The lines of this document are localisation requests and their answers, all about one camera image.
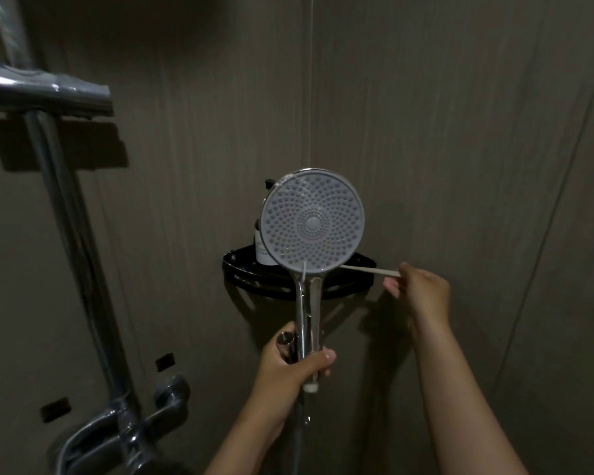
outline white stick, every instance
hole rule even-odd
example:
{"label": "white stick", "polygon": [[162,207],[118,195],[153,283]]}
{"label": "white stick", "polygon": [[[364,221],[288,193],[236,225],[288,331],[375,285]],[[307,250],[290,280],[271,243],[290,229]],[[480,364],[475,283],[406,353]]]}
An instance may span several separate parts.
{"label": "white stick", "polygon": [[341,265],[342,269],[366,271],[367,273],[374,273],[376,275],[385,275],[386,277],[400,278],[400,273],[394,270],[369,269],[367,267],[351,267],[350,265]]}

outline gray wall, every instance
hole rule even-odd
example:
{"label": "gray wall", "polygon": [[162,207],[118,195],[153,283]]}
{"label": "gray wall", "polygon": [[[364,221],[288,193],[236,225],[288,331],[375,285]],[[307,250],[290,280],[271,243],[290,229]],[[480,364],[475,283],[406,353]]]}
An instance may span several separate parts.
{"label": "gray wall", "polygon": [[[64,142],[145,410],[173,373],[193,387],[188,422],[160,444],[167,457],[202,473],[261,346],[292,318],[290,303],[226,286],[220,259],[250,243],[265,178],[317,166],[361,194],[361,253],[451,281],[453,328],[533,473],[594,474],[594,0],[25,11],[51,70],[113,92],[118,132],[79,124]],[[50,441],[105,390],[24,135],[0,126],[22,138],[0,145],[0,470],[41,474]],[[375,286],[324,314],[339,359],[307,472],[434,473],[391,301]],[[176,365],[157,373],[168,352]],[[71,414],[42,424],[39,407],[62,396]],[[266,472],[285,472],[283,442]]]}

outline hand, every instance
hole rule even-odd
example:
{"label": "hand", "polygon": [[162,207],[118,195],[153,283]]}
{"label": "hand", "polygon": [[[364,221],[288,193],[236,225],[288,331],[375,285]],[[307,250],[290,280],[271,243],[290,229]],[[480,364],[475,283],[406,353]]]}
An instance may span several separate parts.
{"label": "hand", "polygon": [[387,277],[382,284],[398,300],[402,294],[407,294],[413,309],[412,330],[427,323],[448,326],[449,283],[430,271],[415,269],[408,263],[400,265],[398,271],[399,278]]}
{"label": "hand", "polygon": [[277,350],[276,339],[281,332],[294,330],[295,324],[290,322],[266,343],[251,396],[241,414],[245,420],[253,420],[268,430],[270,441],[282,431],[301,384],[319,370],[325,370],[324,374],[329,375],[326,368],[336,359],[334,350],[324,347],[321,351],[310,353],[301,362],[288,365]]}

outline forearm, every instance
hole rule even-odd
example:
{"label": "forearm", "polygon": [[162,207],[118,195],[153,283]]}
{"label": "forearm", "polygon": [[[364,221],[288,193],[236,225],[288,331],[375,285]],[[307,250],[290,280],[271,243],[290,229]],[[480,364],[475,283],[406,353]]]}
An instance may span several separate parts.
{"label": "forearm", "polygon": [[442,475],[527,475],[449,327],[419,327],[415,349]]}
{"label": "forearm", "polygon": [[253,475],[269,449],[269,428],[240,416],[222,443],[205,475]]}

